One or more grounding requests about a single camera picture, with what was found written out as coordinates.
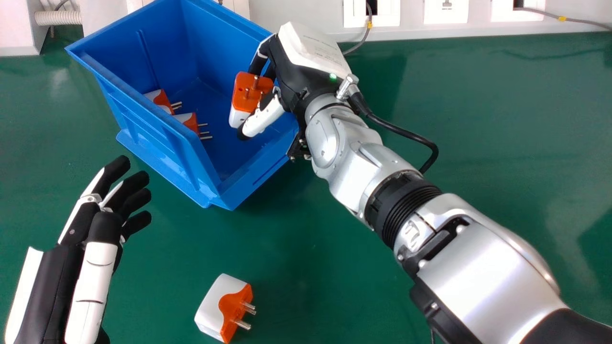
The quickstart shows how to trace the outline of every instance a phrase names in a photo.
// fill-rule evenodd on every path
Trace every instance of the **cable connector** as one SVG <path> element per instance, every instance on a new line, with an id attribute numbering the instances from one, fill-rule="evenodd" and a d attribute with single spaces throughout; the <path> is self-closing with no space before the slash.
<path id="1" fill-rule="evenodd" d="M 244 313 L 255 315 L 251 304 L 251 285 L 226 274 L 221 274 L 212 284 L 195 314 L 198 329 L 223 343 L 229 343 L 238 326 L 250 330 L 251 325 L 242 320 Z"/>

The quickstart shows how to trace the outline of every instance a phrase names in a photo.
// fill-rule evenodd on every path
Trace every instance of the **white wall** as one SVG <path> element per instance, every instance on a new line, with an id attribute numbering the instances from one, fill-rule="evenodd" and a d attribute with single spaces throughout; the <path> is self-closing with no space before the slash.
<path id="1" fill-rule="evenodd" d="M 342 0 L 249 0 L 251 20 L 278 31 L 289 20 L 308 24 L 339 41 L 357 40 L 363 29 L 343 28 Z M 561 23 L 553 18 L 522 23 L 491 23 L 490 0 L 470 0 L 467 24 L 423 24 L 423 0 L 401 0 L 401 23 L 396 28 L 373 28 L 369 40 L 458 36 L 496 36 L 549 32 L 595 31 L 587 24 Z M 546 10 L 558 15 L 612 23 L 612 0 L 547 0 Z"/>

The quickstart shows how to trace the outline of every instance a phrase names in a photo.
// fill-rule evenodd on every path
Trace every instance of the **metal pin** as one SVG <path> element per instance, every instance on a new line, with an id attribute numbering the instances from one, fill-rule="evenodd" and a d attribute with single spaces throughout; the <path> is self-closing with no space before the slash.
<path id="1" fill-rule="evenodd" d="M 234 322 L 236 323 L 236 325 L 242 327 L 243 329 L 245 329 L 247 331 L 251 329 L 251 324 L 245 323 L 242 320 L 234 320 Z"/>
<path id="2" fill-rule="evenodd" d="M 252 304 L 249 304 L 248 302 L 243 302 L 242 305 L 248 309 L 255 310 L 255 306 Z"/>

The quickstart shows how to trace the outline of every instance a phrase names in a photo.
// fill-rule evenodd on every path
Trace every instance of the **green tabletop surface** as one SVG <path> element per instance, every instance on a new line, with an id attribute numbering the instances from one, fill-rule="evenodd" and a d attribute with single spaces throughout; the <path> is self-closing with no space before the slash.
<path id="1" fill-rule="evenodd" d="M 151 174 L 153 223 L 113 277 L 113 343 L 216 343 L 193 317 L 221 273 L 255 294 L 235 343 L 428 343 L 412 281 L 310 162 L 233 212 L 200 208 L 115 140 L 94 77 L 64 51 L 74 32 L 0 59 L 2 327 L 27 247 L 52 248 L 93 175 L 125 154 Z M 372 42 L 348 62 L 375 113 L 437 142 L 430 181 L 524 237 L 569 306 L 612 323 L 612 35 Z M 381 136 L 417 167 L 429 154 Z"/>

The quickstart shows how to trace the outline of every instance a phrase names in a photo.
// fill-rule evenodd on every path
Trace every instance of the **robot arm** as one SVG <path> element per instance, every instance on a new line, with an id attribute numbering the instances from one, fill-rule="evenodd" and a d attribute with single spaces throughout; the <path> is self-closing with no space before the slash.
<path id="1" fill-rule="evenodd" d="M 424 179 L 427 164 L 419 171 L 383 145 L 359 116 L 376 119 L 335 42 L 288 23 L 260 45 L 250 72 L 261 73 L 262 56 L 315 174 L 393 250 L 415 282 L 411 299 L 446 343 L 612 342 L 612 328 L 561 301 L 550 268 L 527 242 Z"/>
<path id="2" fill-rule="evenodd" d="M 10 310 L 5 343 L 109 343 L 100 328 L 108 286 L 123 243 L 151 222 L 149 176 L 121 156 L 94 177 L 70 214 L 56 246 L 29 248 Z"/>

